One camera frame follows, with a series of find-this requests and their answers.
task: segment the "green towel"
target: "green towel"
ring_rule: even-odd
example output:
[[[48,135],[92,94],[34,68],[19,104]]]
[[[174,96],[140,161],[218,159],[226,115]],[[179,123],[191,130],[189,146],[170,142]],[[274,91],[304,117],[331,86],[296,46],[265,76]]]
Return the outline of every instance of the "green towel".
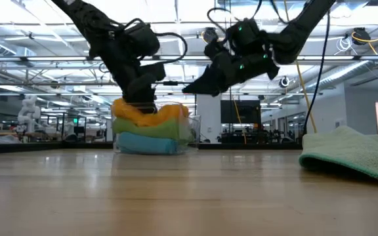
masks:
[[[138,127],[132,121],[117,118],[112,124],[116,134],[130,132],[140,136],[151,138],[166,138],[172,140],[187,140],[190,142],[190,127],[187,127],[176,119],[170,119],[155,127]]]
[[[378,135],[339,127],[330,134],[307,134],[303,148],[299,160],[302,167],[319,169],[329,162],[378,179]]]

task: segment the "wooden table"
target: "wooden table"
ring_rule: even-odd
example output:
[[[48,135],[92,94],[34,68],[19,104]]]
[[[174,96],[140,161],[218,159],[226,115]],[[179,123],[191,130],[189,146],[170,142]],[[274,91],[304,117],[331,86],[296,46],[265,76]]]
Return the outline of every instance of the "wooden table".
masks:
[[[378,235],[378,182],[298,151],[0,154],[0,235]]]

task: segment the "blue towel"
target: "blue towel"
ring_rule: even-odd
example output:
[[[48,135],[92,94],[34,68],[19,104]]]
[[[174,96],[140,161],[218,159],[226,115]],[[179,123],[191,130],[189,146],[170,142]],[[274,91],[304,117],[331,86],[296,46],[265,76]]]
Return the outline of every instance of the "blue towel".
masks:
[[[151,138],[123,132],[117,139],[117,148],[123,153],[173,155],[179,153],[179,143],[172,139]]]

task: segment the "yellow towel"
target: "yellow towel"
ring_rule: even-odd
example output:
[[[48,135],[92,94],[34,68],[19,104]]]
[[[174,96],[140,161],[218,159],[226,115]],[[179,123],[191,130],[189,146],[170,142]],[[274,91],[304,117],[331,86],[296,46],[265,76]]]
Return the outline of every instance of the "yellow towel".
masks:
[[[160,125],[170,118],[178,121],[189,117],[189,109],[182,105],[165,105],[156,114],[143,114],[138,108],[127,104],[123,99],[115,100],[112,112],[116,117],[128,119],[139,127],[152,127]]]

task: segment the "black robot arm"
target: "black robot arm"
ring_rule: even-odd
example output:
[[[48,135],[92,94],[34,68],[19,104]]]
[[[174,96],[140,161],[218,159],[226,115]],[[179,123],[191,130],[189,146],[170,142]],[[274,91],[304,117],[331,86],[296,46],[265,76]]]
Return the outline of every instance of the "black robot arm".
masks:
[[[52,0],[77,26],[91,46],[90,58],[101,57],[120,86],[128,103],[151,106],[155,89],[151,84],[165,77],[161,63],[141,66],[140,59],[153,56],[160,48],[156,34],[140,19],[127,25],[109,19],[102,11],[82,0]]]
[[[279,72],[275,62],[281,65],[293,63],[313,29],[335,2],[307,2],[300,15],[288,22],[280,33],[260,30],[254,19],[237,22],[226,30],[224,41],[215,40],[205,47],[204,53],[213,63],[183,92],[216,96],[232,85],[264,73],[272,80]],[[225,47],[227,42],[233,54]]]

